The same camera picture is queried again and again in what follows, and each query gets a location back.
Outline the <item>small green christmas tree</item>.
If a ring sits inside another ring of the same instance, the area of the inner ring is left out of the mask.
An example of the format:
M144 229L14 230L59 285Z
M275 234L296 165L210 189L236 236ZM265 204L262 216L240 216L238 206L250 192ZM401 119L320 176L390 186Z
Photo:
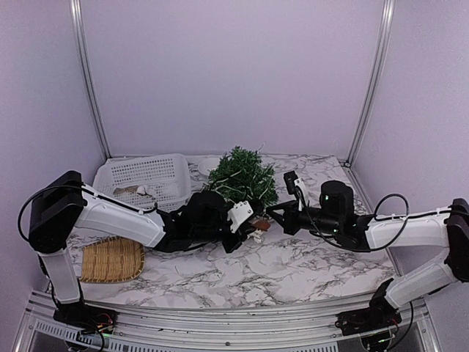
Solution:
M202 189L231 204L248 201L256 216L266 217L266 208L278 202L274 164L265 163L259 151L241 146L223 154Z

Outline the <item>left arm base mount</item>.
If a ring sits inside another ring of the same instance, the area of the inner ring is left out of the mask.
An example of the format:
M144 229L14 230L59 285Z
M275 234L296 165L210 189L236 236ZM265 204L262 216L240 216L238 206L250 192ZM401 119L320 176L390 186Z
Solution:
M59 305L53 314L53 319L60 323L83 328L86 332L111 333L117 320L117 312L77 302Z

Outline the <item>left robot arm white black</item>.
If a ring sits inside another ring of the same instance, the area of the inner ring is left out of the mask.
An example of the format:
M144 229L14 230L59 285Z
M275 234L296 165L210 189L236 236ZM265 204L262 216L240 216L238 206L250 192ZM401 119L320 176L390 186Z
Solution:
M77 326L92 321L92 309L75 275L67 239L75 228L127 238L158 252L189 252L219 243L226 253L247 239L249 221L262 210L257 201L227 202L219 193L200 191L170 212L157 205L143 209L106 196L70 170L22 205L17 225L30 211L28 232L19 234L37 253L52 284L58 310Z

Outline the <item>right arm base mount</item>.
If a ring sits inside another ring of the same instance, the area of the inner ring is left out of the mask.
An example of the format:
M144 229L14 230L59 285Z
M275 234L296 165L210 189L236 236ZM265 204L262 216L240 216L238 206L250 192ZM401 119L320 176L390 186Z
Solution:
M384 329L402 322L398 309L385 299L386 289L392 281L388 279L378 287L368 307L340 312L336 316L335 327L341 330L343 336Z

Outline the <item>white plastic basket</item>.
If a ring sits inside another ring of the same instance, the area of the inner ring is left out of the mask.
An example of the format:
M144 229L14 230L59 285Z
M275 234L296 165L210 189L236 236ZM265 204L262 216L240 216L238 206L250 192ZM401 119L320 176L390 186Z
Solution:
M156 188L156 199L136 192L113 195L115 188L150 185ZM183 206L191 196L188 162L181 154L139 158L112 158L95 175L92 187L102 194L138 208L157 205L166 212Z

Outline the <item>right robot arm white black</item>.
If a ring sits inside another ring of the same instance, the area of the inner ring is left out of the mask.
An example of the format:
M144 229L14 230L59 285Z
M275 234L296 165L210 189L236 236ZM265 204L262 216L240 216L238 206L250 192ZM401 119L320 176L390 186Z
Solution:
M322 184L320 205L309 206L302 181L287 181L292 201L267 208L284 233L308 230L337 249L355 253L390 247L437 246L440 253L411 272L382 283L363 312L363 322L377 329L392 313L416 298L455 282L468 281L468 203L455 199L447 208L379 217L355 213L353 190L330 180Z

